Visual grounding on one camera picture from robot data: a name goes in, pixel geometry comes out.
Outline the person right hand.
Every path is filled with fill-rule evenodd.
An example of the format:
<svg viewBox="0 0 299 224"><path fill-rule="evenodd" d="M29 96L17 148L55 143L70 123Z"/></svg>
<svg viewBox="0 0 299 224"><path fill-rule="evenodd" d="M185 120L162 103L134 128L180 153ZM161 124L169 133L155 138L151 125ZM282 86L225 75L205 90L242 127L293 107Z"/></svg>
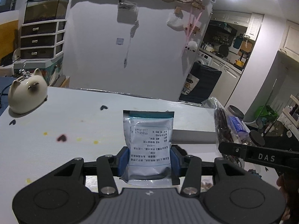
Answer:
<svg viewBox="0 0 299 224"><path fill-rule="evenodd" d="M276 181L276 185L279 187L279 191L284 195L284 198L286 200L286 209L284 211L280 223L287 223L287 221L290 218L290 208L288 207L289 194L287 192L287 180L285 178L285 174L279 176L279 178Z"/></svg>

